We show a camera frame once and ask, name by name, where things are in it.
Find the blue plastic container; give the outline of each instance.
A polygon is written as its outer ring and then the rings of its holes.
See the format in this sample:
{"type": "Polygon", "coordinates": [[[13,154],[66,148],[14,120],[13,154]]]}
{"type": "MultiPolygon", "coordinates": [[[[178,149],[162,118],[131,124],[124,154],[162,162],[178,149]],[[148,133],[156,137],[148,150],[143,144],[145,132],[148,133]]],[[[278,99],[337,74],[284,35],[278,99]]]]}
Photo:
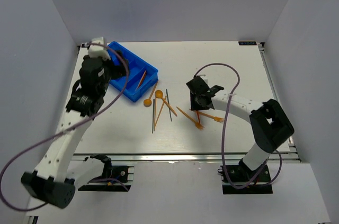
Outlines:
{"type": "MultiPolygon", "coordinates": [[[[109,47],[115,51],[120,50],[122,55],[129,61],[130,75],[128,78],[127,87],[123,91],[123,94],[131,101],[136,102],[150,87],[152,87],[158,81],[158,70],[117,42],[111,42],[109,47]],[[145,80],[136,90],[145,71],[147,71],[145,80]]],[[[114,64],[119,65],[120,62],[116,55],[114,55],[110,50],[108,50],[108,53],[110,54],[114,64]]],[[[121,91],[125,81],[126,77],[121,77],[117,80],[111,80],[111,85],[121,91]]]]}

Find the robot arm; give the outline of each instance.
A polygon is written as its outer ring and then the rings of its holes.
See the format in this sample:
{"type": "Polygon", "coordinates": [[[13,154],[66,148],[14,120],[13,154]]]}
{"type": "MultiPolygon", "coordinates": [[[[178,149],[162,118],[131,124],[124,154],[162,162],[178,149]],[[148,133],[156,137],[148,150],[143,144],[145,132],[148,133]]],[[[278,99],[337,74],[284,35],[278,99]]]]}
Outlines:
{"type": "MultiPolygon", "coordinates": [[[[105,43],[103,38],[93,39],[93,42],[105,43]]],[[[80,79],[72,88],[66,113],[60,123],[61,130],[96,114],[104,103],[103,97],[110,80],[125,76],[126,71],[122,65],[113,63],[104,48],[89,46],[88,56],[84,57],[79,74],[80,79]]],[[[111,160],[104,155],[93,155],[67,171],[76,147],[92,122],[90,120],[66,131],[50,145],[34,171],[22,175],[21,183],[32,197],[65,208],[79,187],[96,177],[111,177],[111,160]]]]}
{"type": "MultiPolygon", "coordinates": [[[[205,75],[195,77],[187,86],[191,92],[191,110],[226,110],[230,94],[221,86],[210,88],[205,75]]],[[[260,103],[234,95],[229,112],[252,126],[255,144],[239,162],[247,173],[257,170],[294,133],[292,124],[276,100],[260,103]]]]}

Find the purple cable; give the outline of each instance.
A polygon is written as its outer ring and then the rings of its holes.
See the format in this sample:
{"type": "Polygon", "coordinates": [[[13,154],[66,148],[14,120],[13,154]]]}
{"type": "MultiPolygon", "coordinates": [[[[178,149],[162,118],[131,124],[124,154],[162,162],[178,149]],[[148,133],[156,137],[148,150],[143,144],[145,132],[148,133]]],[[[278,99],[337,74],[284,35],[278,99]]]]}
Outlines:
{"type": "MultiPolygon", "coordinates": [[[[257,172],[253,175],[253,177],[245,184],[241,185],[241,186],[238,186],[236,184],[234,184],[229,175],[228,175],[228,172],[227,172],[227,167],[226,167],[226,163],[225,163],[225,134],[226,134],[226,123],[227,123],[227,118],[228,118],[228,114],[229,114],[229,107],[231,105],[231,100],[232,100],[232,95],[235,91],[235,89],[238,87],[238,85],[240,84],[240,75],[239,73],[237,72],[237,70],[235,68],[233,68],[232,66],[228,65],[228,64],[223,64],[223,63],[219,63],[219,62],[215,62],[215,63],[212,63],[212,64],[207,64],[205,66],[203,66],[202,68],[200,68],[194,76],[197,76],[197,74],[205,69],[206,67],[209,67],[209,66],[213,66],[213,65],[222,65],[222,66],[226,66],[228,68],[230,68],[231,70],[233,70],[235,72],[235,74],[237,75],[237,78],[238,78],[238,81],[236,83],[236,85],[233,87],[232,91],[230,92],[229,94],[229,97],[228,97],[228,101],[227,101],[227,106],[226,106],[226,113],[225,113],[225,119],[224,119],[224,123],[222,125],[222,134],[221,134],[221,159],[222,159],[222,167],[224,169],[224,173],[225,173],[225,176],[226,176],[226,179],[227,181],[229,182],[229,184],[237,189],[237,190],[241,190],[241,189],[244,189],[246,187],[248,187],[251,183],[254,182],[254,180],[258,177],[258,175],[260,175],[261,171],[264,169],[265,167],[265,164],[267,163],[267,160],[260,166],[260,168],[257,170],[257,172]]],[[[270,182],[266,183],[266,184],[263,184],[262,186],[266,186],[266,185],[269,185],[271,184],[279,175],[280,173],[280,170],[281,170],[281,166],[282,166],[282,158],[281,158],[281,154],[279,153],[279,157],[280,157],[280,167],[279,167],[279,170],[277,172],[277,174],[275,175],[274,179],[272,179],[270,182]]]]}
{"type": "Polygon", "coordinates": [[[126,86],[127,86],[127,82],[128,82],[128,77],[129,77],[129,70],[128,70],[128,66],[127,64],[125,63],[124,59],[122,59],[122,57],[117,53],[115,52],[112,48],[106,46],[106,45],[103,45],[103,44],[98,44],[98,43],[88,43],[88,45],[94,45],[94,46],[100,46],[100,47],[103,47],[103,48],[106,48],[108,50],[110,50],[113,54],[116,55],[116,57],[119,59],[119,61],[122,63],[122,65],[124,66],[125,70],[126,70],[126,81],[125,81],[125,84],[123,86],[123,88],[121,89],[120,93],[115,97],[115,99],[110,102],[106,107],[104,107],[102,110],[100,110],[97,114],[94,114],[93,116],[91,117],[88,117],[87,119],[81,121],[81,122],[78,122],[78,123],[75,123],[74,125],[68,127],[67,129],[53,135],[53,136],[50,136],[44,140],[41,140],[40,142],[37,142],[36,144],[26,148],[25,150],[22,150],[21,152],[19,152],[17,155],[15,155],[13,158],[11,158],[7,163],[6,165],[4,166],[4,168],[1,170],[0,172],[0,199],[1,201],[6,205],[8,206],[9,208],[11,208],[12,210],[15,210],[15,211],[18,211],[18,212],[29,212],[29,211],[34,211],[34,210],[37,210],[41,207],[44,207],[47,203],[44,203],[42,205],[39,205],[37,207],[34,207],[34,208],[29,208],[29,209],[24,209],[24,208],[18,208],[18,207],[15,207],[14,205],[10,204],[8,202],[8,200],[6,198],[4,198],[4,194],[2,192],[2,189],[1,189],[1,184],[2,184],[2,179],[4,177],[4,174],[6,172],[6,170],[8,169],[8,167],[10,166],[10,164],[12,162],[14,162],[17,158],[19,158],[21,155],[27,153],[28,151],[32,150],[33,148],[35,147],[38,147],[48,141],[51,141],[53,140],[54,138],[57,138],[57,137],[60,137],[62,135],[64,135],[67,131],[71,131],[71,130],[74,130],[76,128],[78,128],[79,126],[93,120],[94,118],[96,118],[98,115],[102,114],[103,112],[105,112],[107,109],[109,109],[117,100],[118,98],[122,95],[123,91],[125,90],[126,86]]]}
{"type": "Polygon", "coordinates": [[[126,191],[129,191],[129,189],[126,187],[126,185],[124,185],[124,183],[123,183],[122,181],[119,181],[118,179],[115,179],[115,178],[102,178],[102,179],[94,179],[94,180],[91,180],[91,182],[93,182],[93,183],[107,182],[107,181],[120,183],[120,185],[121,185],[126,191]]]}

